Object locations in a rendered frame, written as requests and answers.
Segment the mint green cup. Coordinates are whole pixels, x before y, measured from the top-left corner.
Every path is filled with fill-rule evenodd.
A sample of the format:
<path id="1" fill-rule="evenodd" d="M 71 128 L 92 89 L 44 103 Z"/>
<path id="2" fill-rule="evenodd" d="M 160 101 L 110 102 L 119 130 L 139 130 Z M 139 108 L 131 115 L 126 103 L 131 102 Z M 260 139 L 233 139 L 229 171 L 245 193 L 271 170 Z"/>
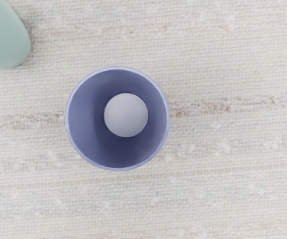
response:
<path id="1" fill-rule="evenodd" d="M 0 70 L 22 65 L 30 52 L 28 30 L 6 0 L 0 0 Z"/>

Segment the pale grey ball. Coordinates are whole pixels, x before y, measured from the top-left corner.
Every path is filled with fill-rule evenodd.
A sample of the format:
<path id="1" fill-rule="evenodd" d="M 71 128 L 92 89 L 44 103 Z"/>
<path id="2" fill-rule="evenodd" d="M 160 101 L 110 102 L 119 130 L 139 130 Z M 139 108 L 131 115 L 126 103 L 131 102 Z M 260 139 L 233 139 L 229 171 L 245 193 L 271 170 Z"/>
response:
<path id="1" fill-rule="evenodd" d="M 120 137 L 133 137 L 142 132 L 148 121 L 148 110 L 141 98 L 122 93 L 114 96 L 104 110 L 106 127 Z"/>

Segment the lavender blue cup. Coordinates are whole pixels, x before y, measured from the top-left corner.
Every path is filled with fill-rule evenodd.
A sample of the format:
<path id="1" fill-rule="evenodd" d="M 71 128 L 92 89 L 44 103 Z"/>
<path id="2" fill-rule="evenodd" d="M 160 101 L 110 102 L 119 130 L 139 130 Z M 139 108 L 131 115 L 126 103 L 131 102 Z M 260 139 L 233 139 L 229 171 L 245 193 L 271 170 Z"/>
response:
<path id="1" fill-rule="evenodd" d="M 136 136 L 117 136 L 104 122 L 107 103 L 120 93 L 138 96 L 147 107 L 147 124 Z M 129 67 L 106 67 L 74 88 L 66 106 L 65 128 L 72 146 L 88 163 L 127 171 L 149 162 L 160 151 L 170 128 L 170 110 L 165 94 L 148 75 Z"/>

